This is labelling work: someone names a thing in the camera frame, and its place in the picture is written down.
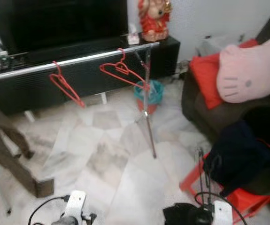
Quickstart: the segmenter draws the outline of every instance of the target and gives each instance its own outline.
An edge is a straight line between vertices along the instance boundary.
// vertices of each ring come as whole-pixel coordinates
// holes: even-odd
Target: brown clothing
[[[33,153],[25,137],[12,125],[11,121],[0,111],[0,129],[20,148],[26,158],[31,158]],[[45,197],[53,194],[54,180],[36,181],[31,172],[24,168],[17,158],[4,144],[0,136],[0,165],[8,169],[13,176],[36,197]]]

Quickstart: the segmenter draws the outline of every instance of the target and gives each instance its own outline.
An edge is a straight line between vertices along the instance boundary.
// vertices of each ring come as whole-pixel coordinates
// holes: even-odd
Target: metal rail
[[[158,46],[159,44],[160,44],[160,42],[155,42],[155,43],[134,46],[134,47],[124,49],[124,52],[130,53],[130,52],[133,52],[135,50],[143,50],[147,47],[155,47],[155,46]],[[120,50],[115,50],[112,52],[105,52],[105,53],[85,56],[85,57],[71,59],[71,60],[59,61],[59,62],[57,62],[57,64],[59,66],[64,67],[64,66],[82,63],[82,62],[88,62],[88,61],[92,61],[92,60],[102,59],[102,58],[109,57],[109,56],[120,55],[121,53],[122,52]],[[45,65],[40,65],[40,66],[19,69],[19,70],[10,71],[10,72],[0,74],[0,79],[6,79],[6,78],[20,76],[20,75],[24,75],[24,74],[36,73],[36,72],[40,72],[40,71],[44,71],[44,70],[48,70],[48,69],[53,69],[53,68],[56,68],[55,64],[49,63],[49,64],[45,64]]]

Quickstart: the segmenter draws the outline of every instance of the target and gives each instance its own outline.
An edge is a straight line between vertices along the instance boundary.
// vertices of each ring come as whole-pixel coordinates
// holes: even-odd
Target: tile floor
[[[152,116],[157,159],[152,157],[132,88],[125,88],[108,93],[107,105],[100,96],[91,96],[84,98],[85,109],[67,102],[40,110],[34,123],[23,115],[11,117],[36,152],[30,161],[21,158],[21,163],[38,179],[54,177],[56,196],[85,191],[85,212],[98,215],[96,225],[163,225],[163,208],[193,203],[178,184],[196,163],[196,146],[210,149],[206,138],[182,115],[182,82],[163,83],[163,102]],[[0,184],[13,208],[6,217],[0,201],[0,225],[27,224],[31,212],[48,199],[35,199],[1,167]],[[50,202],[32,221],[49,225],[64,207],[62,201]],[[264,208],[248,222],[270,224],[270,209]]]

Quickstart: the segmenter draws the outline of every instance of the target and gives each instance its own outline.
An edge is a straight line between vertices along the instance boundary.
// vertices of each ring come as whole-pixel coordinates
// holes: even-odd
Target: brown sofa
[[[257,36],[256,40],[262,44],[270,39],[270,19]],[[182,109],[184,116],[192,121],[204,133],[210,142],[215,142],[220,131],[238,121],[242,114],[256,106],[270,105],[270,97],[252,100],[241,104],[223,103],[209,110],[203,95],[189,71],[184,78]]]

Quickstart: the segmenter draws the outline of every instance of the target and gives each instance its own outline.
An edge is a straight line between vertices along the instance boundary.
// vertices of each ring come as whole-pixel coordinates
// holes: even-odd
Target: stuffed toy
[[[138,8],[143,39],[148,42],[166,39],[166,22],[172,10],[170,0],[139,0]]]
[[[216,84],[225,102],[241,103],[270,95],[270,40],[252,48],[229,45],[219,60]]]

